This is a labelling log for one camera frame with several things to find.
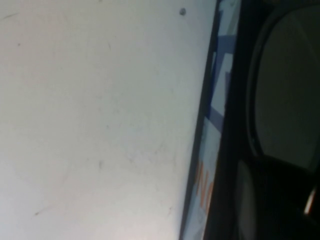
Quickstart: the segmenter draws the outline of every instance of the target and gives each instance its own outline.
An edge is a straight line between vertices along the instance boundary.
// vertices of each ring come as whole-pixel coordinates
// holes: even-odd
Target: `scuff mark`
[[[36,217],[36,216],[42,214],[43,212],[48,211],[48,210],[50,210],[50,209],[52,209],[52,208],[53,208],[52,205],[46,206],[45,208],[41,209],[40,211],[37,211],[37,212],[34,214],[34,216]]]
[[[171,215],[171,212],[172,212],[172,206],[169,208],[169,213],[166,217],[169,217]]]
[[[157,155],[162,150],[164,145],[165,145],[165,142],[162,141],[161,144],[159,145],[159,147],[154,151],[154,154]]]
[[[104,162],[99,161],[99,170],[101,171],[103,167],[104,167]]]
[[[16,12],[16,13],[13,13],[13,14],[10,14],[10,15],[7,15],[7,16],[1,18],[1,21],[5,20],[5,19],[9,19],[9,18],[11,18],[11,17],[13,17],[13,16],[15,16],[15,15],[18,15],[18,14],[19,14],[19,12]]]
[[[173,171],[175,172],[177,168],[177,148],[174,149],[173,155]]]
[[[68,180],[70,171],[71,171],[71,164],[69,163],[69,164],[68,164],[68,167],[66,168],[65,174],[64,174],[64,176],[63,176],[63,178],[62,178],[62,183],[61,183],[61,185],[64,185],[65,182]]]

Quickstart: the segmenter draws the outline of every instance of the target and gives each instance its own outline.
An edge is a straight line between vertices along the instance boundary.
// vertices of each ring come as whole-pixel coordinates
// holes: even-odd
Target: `black object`
[[[310,172],[266,155],[254,108],[268,36],[288,13],[318,4],[319,0],[242,0],[205,240],[320,239],[319,166]],[[312,196],[309,214],[305,207]]]

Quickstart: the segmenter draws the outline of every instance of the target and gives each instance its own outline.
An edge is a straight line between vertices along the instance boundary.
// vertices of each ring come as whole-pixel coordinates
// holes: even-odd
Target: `dark spot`
[[[104,162],[103,161],[99,161],[99,170],[102,170],[103,167],[104,167]]]
[[[172,212],[172,206],[169,208],[169,212],[168,212],[168,216],[169,217],[171,215],[171,212]]]
[[[185,9],[184,7],[181,8],[180,11],[179,11],[179,14],[180,14],[181,16],[186,15],[186,13],[187,13],[187,11],[186,11],[186,9]]]
[[[48,210],[50,210],[50,209],[52,209],[52,208],[53,208],[52,205],[47,206],[47,207],[41,209],[40,211],[37,211],[37,212],[34,214],[34,216],[38,216],[39,214],[42,214],[43,212],[46,212],[46,211],[48,211]]]

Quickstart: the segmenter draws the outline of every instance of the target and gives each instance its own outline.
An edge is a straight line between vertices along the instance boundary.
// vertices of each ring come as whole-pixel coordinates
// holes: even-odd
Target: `black frame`
[[[249,104],[252,102],[256,86],[254,79],[257,76],[262,46],[273,26],[286,13],[318,3],[320,3],[319,0],[284,0],[277,5],[262,0],[242,0],[231,84],[204,234],[205,240],[227,240],[235,237],[233,230],[237,224],[234,191],[239,160],[245,160],[251,169],[251,174],[259,179],[255,182],[255,186],[261,188],[258,194],[268,197],[259,202],[261,206],[259,211],[264,211],[266,216],[258,219],[261,227],[257,231],[257,239],[274,239],[275,237],[277,239],[319,239],[320,230],[315,222],[305,217],[288,199],[277,198],[280,188],[270,176],[275,175],[278,178],[288,165],[278,164],[270,157],[266,162],[256,161],[257,158],[261,158],[262,151],[257,141],[255,126],[252,124],[253,108]],[[299,174],[301,172],[294,167],[291,170],[287,177],[288,175],[296,176],[296,171]],[[299,183],[299,179],[296,179],[294,188],[305,191],[303,194],[305,195],[311,191],[309,188],[304,189],[306,184],[312,186],[312,183],[314,179],[311,176],[307,177],[303,183]],[[283,178],[282,184],[287,186],[289,183]],[[298,200],[298,204],[302,203],[305,204],[305,199]]]

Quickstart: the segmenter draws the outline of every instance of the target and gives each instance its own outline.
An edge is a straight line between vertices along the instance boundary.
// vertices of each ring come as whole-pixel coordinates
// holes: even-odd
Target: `white wall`
[[[178,239],[214,7],[0,1],[0,239]]]

